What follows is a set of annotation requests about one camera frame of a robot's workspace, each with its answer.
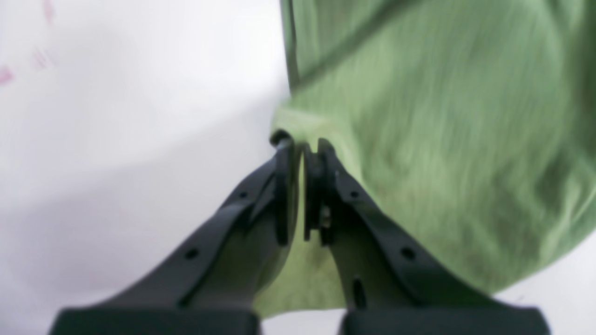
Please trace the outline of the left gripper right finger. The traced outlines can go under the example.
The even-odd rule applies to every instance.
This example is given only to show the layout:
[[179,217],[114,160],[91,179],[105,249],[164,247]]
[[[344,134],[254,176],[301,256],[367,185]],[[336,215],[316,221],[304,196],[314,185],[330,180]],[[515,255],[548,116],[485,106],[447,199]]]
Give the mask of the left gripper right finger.
[[375,204],[328,140],[304,145],[305,228],[330,250],[347,313],[341,335],[549,335],[537,308],[515,307],[445,269]]

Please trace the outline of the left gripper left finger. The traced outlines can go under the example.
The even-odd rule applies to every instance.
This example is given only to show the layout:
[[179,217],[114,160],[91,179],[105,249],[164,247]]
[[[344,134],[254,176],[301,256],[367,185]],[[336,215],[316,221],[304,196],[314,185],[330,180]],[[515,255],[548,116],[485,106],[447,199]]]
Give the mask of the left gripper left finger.
[[141,280],[91,307],[62,310],[52,335],[259,335],[255,295],[289,254],[298,208],[298,152],[275,135],[274,156]]

